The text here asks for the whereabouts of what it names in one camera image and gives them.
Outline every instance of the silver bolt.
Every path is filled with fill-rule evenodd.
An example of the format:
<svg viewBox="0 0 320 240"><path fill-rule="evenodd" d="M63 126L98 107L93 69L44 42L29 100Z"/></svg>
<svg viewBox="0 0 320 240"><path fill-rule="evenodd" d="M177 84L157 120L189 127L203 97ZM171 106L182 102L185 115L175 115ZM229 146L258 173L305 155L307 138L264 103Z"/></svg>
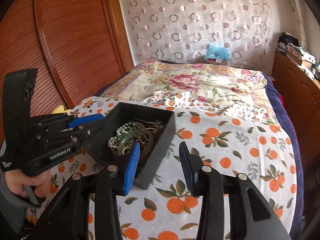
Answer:
<svg viewBox="0 0 320 240"><path fill-rule="evenodd" d="M245 175L244 173L240 173L240 174L238 175L238 177L239 177L239 179L241 179L241 180L246 180L246 179L247 179L247 175Z"/></svg>
<svg viewBox="0 0 320 240"><path fill-rule="evenodd" d="M80 179L81 178L81 174L80 173L74 173L73 175L72 175L72 179L73 180L78 180L78 179Z"/></svg>
<svg viewBox="0 0 320 240"><path fill-rule="evenodd" d="M118 167L115 166L115 165L109 165L108 166L108 171L110 171L110 172L116 171L117 169L118 169Z"/></svg>
<svg viewBox="0 0 320 240"><path fill-rule="evenodd" d="M203 166L203 167L202 167L202 170L203 170L204 172L210 172L210 171L211 171L211 167L210 167L210 166Z"/></svg>

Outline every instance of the patterned curtain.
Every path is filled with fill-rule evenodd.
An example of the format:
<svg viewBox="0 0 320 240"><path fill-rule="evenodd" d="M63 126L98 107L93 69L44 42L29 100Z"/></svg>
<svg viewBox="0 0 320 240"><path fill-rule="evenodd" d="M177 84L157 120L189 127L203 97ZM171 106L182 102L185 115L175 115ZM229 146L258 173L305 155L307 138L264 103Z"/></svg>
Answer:
<svg viewBox="0 0 320 240"><path fill-rule="evenodd" d="M298 20L298 25L300 29L300 37L298 38L299 40L299 46L303 47L305 50L307 50L307 38L306 38L306 33L304 29L304 20L303 20L303 3L302 0L291 0L292 6L294 13L297 17Z"/></svg>
<svg viewBox="0 0 320 240"><path fill-rule="evenodd" d="M201 62L209 44L229 65L262 70L271 27L267 0L120 0L135 62Z"/></svg>

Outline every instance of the gray sleeve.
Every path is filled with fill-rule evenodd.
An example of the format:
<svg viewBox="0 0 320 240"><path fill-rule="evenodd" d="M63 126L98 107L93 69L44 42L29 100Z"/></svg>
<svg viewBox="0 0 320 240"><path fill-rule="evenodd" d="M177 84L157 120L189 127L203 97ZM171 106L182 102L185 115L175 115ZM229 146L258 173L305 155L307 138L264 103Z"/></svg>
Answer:
<svg viewBox="0 0 320 240"><path fill-rule="evenodd" d="M38 208L9 190L0 169L0 211L15 233L20 232L28 207Z"/></svg>

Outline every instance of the yellow plush toy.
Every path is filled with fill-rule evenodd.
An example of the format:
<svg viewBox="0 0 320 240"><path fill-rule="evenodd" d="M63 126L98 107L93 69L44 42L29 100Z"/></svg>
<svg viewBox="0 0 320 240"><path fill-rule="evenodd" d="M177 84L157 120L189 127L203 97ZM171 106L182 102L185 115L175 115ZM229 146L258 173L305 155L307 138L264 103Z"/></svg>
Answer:
<svg viewBox="0 0 320 240"><path fill-rule="evenodd" d="M71 112L71 109L66 109L64 110L63 105L60 105L58 107L56 107L53 111L52 114L61 114L61 113L67 113L69 114Z"/></svg>

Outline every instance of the black box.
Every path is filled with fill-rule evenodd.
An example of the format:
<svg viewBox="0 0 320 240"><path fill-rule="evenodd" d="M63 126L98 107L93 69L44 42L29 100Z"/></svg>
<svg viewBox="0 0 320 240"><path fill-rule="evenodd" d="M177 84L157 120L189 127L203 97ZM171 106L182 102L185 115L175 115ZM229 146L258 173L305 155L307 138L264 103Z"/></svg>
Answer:
<svg viewBox="0 0 320 240"><path fill-rule="evenodd" d="M154 137L154 144L151 153L143 167L138 167L134 184L143 189L148 189L152 182L156 171L166 156L172 138L175 134L176 127L174 121L174 112L154 108L149 106L141 106L136 104L120 102L114 109L104 118L96 131L91 133L91 138L83 144L83 148L98 163L102 165L108 164L110 156L113 153L108 147L110 137L116 135L116 129L121 125L135 121L134 118L144 120L146 122L155 122L161 120L164 129Z"/></svg>

